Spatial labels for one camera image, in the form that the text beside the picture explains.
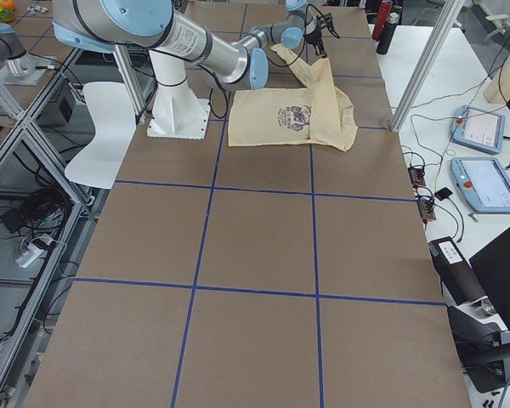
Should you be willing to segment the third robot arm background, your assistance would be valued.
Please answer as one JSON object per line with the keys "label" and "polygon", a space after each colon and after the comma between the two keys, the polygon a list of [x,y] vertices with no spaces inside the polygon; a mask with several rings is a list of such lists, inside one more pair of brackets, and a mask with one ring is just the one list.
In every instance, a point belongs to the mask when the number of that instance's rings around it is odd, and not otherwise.
{"label": "third robot arm background", "polygon": [[26,55],[26,49],[17,37],[14,28],[0,23],[0,68],[9,61],[20,59]]}

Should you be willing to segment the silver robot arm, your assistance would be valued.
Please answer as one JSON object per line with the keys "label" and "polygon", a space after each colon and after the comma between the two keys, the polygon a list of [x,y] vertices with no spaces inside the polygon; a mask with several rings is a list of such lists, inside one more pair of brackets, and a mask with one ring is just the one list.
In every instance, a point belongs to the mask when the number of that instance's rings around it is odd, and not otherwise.
{"label": "silver robot arm", "polygon": [[55,1],[54,35],[71,47],[111,54],[117,45],[159,49],[215,73],[228,89],[260,89],[268,80],[264,52],[270,44],[314,46],[325,56],[322,29],[332,16],[305,1],[287,1],[286,20],[254,27],[239,42],[226,42],[176,10],[171,1]]}

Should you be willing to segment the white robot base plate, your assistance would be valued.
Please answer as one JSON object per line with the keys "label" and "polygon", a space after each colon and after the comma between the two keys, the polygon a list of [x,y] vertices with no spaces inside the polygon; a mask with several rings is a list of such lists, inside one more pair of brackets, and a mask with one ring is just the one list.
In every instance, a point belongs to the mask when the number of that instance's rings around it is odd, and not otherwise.
{"label": "white robot base plate", "polygon": [[155,100],[147,129],[151,138],[203,140],[210,107],[208,99],[195,99],[187,105],[175,99]]}

